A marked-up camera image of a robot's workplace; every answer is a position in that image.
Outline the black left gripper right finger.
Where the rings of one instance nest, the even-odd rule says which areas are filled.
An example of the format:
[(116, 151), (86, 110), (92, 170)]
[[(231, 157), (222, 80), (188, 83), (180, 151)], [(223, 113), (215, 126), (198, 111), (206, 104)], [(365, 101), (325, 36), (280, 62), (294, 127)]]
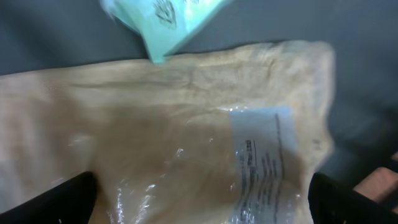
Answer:
[(397, 224), (397, 214), (329, 178), (314, 173), (308, 191), (314, 224)]

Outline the beige snack bag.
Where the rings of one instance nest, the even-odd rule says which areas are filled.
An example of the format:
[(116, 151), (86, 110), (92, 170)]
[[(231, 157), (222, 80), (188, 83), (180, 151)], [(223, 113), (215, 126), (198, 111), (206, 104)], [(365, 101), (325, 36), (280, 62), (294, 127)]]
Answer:
[(286, 41), (1, 77), (1, 214), (83, 173), (88, 223), (311, 223), (335, 53)]

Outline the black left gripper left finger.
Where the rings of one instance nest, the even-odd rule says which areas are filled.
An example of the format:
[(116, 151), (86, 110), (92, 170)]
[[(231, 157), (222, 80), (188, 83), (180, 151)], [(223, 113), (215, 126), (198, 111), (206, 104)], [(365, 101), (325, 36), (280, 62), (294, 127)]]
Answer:
[(87, 224), (98, 193), (92, 172), (83, 172), (1, 214), (1, 224)]

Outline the light teal snack packet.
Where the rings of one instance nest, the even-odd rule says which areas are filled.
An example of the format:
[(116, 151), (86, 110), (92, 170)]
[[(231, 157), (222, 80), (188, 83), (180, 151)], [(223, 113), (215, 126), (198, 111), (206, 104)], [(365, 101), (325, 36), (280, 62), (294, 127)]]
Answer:
[(152, 63), (162, 64), (230, 0), (101, 0), (103, 10), (138, 33)]

